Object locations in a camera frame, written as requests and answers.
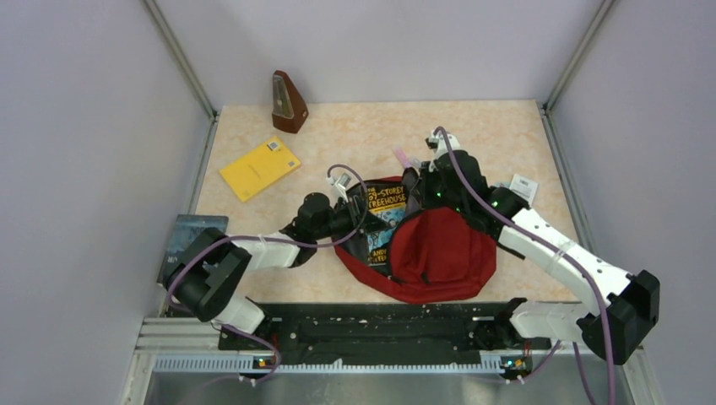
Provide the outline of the colourful treehouse book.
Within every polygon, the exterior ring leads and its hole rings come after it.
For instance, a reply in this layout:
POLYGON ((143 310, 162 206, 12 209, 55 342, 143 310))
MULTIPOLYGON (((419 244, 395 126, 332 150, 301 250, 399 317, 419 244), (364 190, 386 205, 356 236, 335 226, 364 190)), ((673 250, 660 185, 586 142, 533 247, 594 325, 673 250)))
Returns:
POLYGON ((382 266, 388 260, 388 243, 407 208, 407 191, 401 183, 377 183, 368 188, 369 213, 377 219, 377 227, 366 232, 367 264, 382 266))

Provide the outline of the red backpack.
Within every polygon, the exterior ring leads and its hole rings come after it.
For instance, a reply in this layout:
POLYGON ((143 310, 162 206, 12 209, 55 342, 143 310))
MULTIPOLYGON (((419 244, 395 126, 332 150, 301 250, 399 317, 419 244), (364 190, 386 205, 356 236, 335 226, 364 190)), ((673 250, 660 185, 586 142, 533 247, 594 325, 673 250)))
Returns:
POLYGON ((388 235, 374 256, 367 235, 355 235, 334 251, 354 278, 396 300, 466 300, 496 272, 496 242, 449 208, 410 213, 388 235))

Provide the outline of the yellow notebook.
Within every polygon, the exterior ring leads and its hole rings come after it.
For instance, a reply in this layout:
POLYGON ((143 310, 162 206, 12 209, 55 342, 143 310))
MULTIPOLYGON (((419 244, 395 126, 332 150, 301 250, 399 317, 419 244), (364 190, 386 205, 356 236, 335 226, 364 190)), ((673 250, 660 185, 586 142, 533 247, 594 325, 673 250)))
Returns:
POLYGON ((241 202, 247 202, 301 166, 300 160, 278 137, 272 137, 220 170, 241 202))

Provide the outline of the dark nineteen eighty-four book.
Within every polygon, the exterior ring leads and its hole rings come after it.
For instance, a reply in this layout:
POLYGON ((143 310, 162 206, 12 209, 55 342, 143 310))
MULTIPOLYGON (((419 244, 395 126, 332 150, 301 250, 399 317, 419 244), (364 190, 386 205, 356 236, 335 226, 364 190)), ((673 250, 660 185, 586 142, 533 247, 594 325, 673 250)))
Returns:
POLYGON ((178 261, 179 256, 200 233, 207 228, 216 228, 221 232, 226 232, 228 223, 229 217, 223 215, 179 214, 165 250, 164 261, 156 280, 157 284, 162 285, 165 273, 178 261))

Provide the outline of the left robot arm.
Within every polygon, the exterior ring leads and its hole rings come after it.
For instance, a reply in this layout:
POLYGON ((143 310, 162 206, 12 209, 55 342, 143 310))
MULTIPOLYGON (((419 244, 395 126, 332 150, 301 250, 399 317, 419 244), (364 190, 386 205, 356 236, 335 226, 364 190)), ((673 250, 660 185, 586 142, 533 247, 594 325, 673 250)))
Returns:
POLYGON ((236 289, 249 271, 298 267, 320 247, 340 245, 354 236, 383 231, 388 222, 368 208, 367 193, 332 204, 318 192, 307 195, 296 216, 270 235, 228 236, 207 228, 161 275, 170 301, 202 322, 238 330, 249 348, 267 344, 271 327, 264 311, 236 289))

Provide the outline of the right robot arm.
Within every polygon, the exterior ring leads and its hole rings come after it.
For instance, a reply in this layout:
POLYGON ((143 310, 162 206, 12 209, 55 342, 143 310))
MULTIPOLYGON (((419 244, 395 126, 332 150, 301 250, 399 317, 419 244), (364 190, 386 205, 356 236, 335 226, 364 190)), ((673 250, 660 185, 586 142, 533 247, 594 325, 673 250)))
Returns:
POLYGON ((516 348, 528 338, 583 344, 623 365, 659 320, 660 281, 609 264, 548 224, 513 189, 490 186, 477 160, 464 150, 443 150, 404 170, 423 208, 445 208, 509 254, 528 259, 566 286, 577 303, 514 298, 495 317, 497 341, 516 348))

